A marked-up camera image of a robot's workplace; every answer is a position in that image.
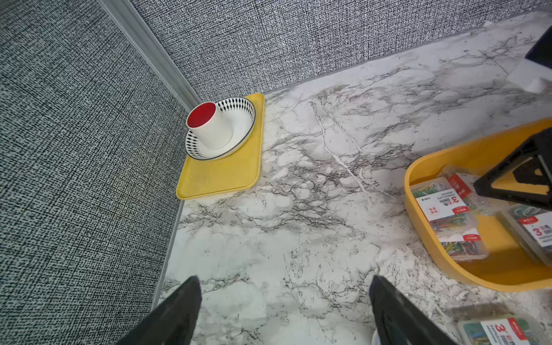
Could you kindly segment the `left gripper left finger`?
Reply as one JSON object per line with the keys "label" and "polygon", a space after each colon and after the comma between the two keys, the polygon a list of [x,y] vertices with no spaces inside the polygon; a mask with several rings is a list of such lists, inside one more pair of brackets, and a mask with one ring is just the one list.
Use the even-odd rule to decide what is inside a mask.
{"label": "left gripper left finger", "polygon": [[190,344],[201,301],[201,283],[191,276],[117,343]]}

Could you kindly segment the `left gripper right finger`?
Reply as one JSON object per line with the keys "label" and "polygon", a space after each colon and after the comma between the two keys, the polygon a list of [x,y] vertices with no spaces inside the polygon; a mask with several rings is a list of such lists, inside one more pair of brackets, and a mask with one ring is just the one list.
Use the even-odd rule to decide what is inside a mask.
{"label": "left gripper right finger", "polygon": [[454,344],[385,277],[373,277],[369,298],[380,344]]}

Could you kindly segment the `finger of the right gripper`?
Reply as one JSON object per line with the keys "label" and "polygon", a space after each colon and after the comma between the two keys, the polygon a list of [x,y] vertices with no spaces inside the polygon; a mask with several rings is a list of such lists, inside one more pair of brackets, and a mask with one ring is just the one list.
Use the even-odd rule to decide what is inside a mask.
{"label": "finger of the right gripper", "polygon": [[478,195],[551,210],[551,128],[523,142],[474,183]]}

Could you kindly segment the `paper clip box front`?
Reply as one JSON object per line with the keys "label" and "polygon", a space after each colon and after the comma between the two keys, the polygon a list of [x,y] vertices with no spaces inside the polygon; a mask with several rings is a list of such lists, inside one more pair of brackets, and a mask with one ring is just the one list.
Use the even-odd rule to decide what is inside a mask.
{"label": "paper clip box front", "polygon": [[516,204],[495,216],[534,261],[551,267],[551,211]]}

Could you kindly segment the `clear paper clip box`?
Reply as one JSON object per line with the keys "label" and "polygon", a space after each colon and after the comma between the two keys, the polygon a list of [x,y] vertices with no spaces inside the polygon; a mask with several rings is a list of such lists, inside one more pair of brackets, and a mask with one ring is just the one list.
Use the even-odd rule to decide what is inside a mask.
{"label": "clear paper clip box", "polygon": [[460,321],[456,328],[463,344],[551,344],[540,323],[532,316],[524,314]]}

